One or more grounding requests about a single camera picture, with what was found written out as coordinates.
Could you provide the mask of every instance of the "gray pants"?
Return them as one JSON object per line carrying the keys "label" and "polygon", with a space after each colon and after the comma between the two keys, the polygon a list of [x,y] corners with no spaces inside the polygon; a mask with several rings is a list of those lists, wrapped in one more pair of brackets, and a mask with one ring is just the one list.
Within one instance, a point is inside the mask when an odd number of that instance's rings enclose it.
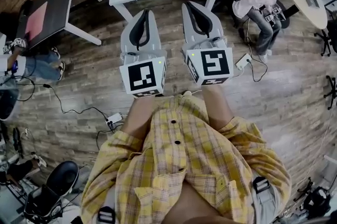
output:
{"label": "gray pants", "polygon": [[248,17],[256,22],[257,26],[261,29],[259,39],[255,46],[256,52],[258,55],[265,55],[267,50],[271,50],[275,43],[276,37],[281,29],[281,22],[275,19],[275,24],[272,27],[270,23],[265,20],[260,11],[253,8],[248,12]]}

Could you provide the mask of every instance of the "black hair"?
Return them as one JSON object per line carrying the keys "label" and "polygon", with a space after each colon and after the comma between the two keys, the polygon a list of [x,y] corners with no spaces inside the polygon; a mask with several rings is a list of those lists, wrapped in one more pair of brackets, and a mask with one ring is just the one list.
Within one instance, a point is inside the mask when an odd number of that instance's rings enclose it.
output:
{"label": "black hair", "polygon": [[0,183],[6,183],[6,182],[7,182],[6,172],[0,171]]}

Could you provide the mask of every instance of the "white marker cube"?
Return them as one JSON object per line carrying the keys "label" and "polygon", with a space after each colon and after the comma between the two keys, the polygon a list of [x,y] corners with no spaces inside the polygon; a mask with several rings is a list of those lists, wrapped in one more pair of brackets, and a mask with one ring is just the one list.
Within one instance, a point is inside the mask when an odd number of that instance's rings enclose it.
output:
{"label": "white marker cube", "polygon": [[127,94],[135,98],[162,94],[166,77],[165,57],[120,66]]}
{"label": "white marker cube", "polygon": [[187,50],[185,61],[199,86],[221,84],[233,76],[232,48]]}

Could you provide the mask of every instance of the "pink mat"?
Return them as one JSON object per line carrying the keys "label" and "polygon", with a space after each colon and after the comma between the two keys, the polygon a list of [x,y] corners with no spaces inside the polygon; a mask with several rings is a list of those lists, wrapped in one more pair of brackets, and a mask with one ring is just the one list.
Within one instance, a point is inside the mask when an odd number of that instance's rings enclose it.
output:
{"label": "pink mat", "polygon": [[44,3],[28,18],[25,33],[27,34],[29,32],[29,41],[35,38],[42,31],[47,3],[48,2]]}

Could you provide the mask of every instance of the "wooden floor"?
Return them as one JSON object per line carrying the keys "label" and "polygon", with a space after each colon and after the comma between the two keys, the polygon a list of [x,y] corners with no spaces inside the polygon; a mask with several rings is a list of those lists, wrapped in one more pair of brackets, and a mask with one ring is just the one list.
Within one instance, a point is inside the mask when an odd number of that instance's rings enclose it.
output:
{"label": "wooden floor", "polygon": [[[155,14],[162,48],[168,55],[165,95],[198,90],[181,56],[184,43],[181,4],[184,1],[143,0],[127,5],[133,15],[145,7],[150,7]],[[282,1],[290,5],[289,0]],[[226,13],[217,15],[236,62],[249,48],[233,28],[232,19]],[[63,109],[80,111],[95,106],[109,115],[126,114],[133,98],[125,93],[118,69],[120,35],[125,21],[105,0],[72,12],[71,22],[100,38],[103,45],[96,46],[68,33],[50,39],[49,45],[56,44],[67,63],[64,78],[55,84]],[[253,23],[250,32],[251,38],[256,39],[258,30]],[[251,69],[247,67],[242,76],[227,81],[224,86],[235,114],[255,122],[284,161],[292,176],[293,193],[321,164],[322,155],[329,150],[337,129],[334,109],[325,134],[331,112],[327,110],[330,99],[323,98],[323,94],[330,91],[325,76],[336,75],[337,56],[321,57],[322,41],[313,36],[314,32],[318,31],[303,15],[294,15],[291,26],[282,30],[276,41],[262,81],[253,82]],[[257,62],[253,65],[255,75],[262,75],[264,66]],[[24,98],[29,96],[31,87],[23,87]],[[50,171],[64,160],[89,167],[94,163],[96,134],[108,129],[101,114],[93,110],[81,115],[62,114],[53,92],[42,86],[37,87],[31,100],[21,104],[12,126],[18,126],[21,131],[30,128],[35,143],[23,135],[24,150],[36,150],[48,164],[43,173],[35,177],[38,183],[43,183]],[[106,135],[101,134],[99,144],[105,139]]]}

